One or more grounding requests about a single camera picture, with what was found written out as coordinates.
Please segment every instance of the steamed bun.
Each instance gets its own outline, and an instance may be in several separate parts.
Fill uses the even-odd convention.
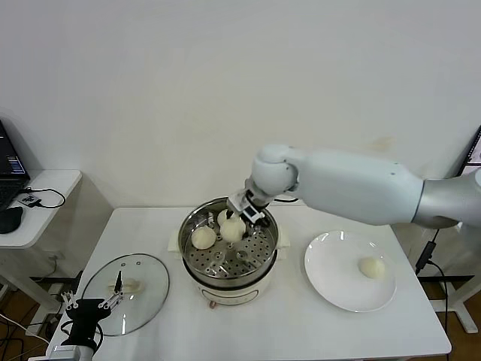
[[[216,243],[216,233],[209,227],[197,228],[192,233],[192,244],[198,250],[206,250]]]
[[[217,223],[219,224],[219,226],[221,226],[226,219],[227,219],[227,208],[224,211],[220,212],[219,215],[217,216]]]
[[[381,279],[386,273],[386,265],[380,258],[375,257],[365,257],[361,258],[358,263],[359,270],[364,274],[364,276]]]
[[[220,226],[220,235],[227,242],[237,242],[242,239],[246,231],[246,224],[239,217],[231,217]]]

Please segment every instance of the laptop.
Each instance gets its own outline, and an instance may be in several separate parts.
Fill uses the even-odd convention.
[[[0,211],[6,209],[30,177],[0,121]]]

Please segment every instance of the white robotic arm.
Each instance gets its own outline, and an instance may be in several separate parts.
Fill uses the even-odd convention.
[[[251,222],[275,196],[302,199],[311,208],[375,226],[418,223],[481,227],[481,171],[446,180],[422,180],[397,162],[322,150],[307,153],[268,145],[253,161],[243,190],[229,207]]]

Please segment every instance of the metal steamer tray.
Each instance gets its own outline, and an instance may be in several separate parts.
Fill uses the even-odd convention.
[[[260,280],[274,264],[279,238],[272,215],[265,213],[263,226],[247,224],[241,241],[229,243],[220,235],[218,214],[227,208],[227,198],[214,199],[195,209],[179,231],[179,248],[186,267],[198,281],[217,289],[238,289]],[[209,226],[217,234],[214,246],[198,250],[191,236],[198,227]]]

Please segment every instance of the laptop screen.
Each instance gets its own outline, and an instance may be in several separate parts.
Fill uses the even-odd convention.
[[[23,164],[18,158],[14,146],[8,139],[5,128],[0,123],[0,175],[19,175],[26,174]]]

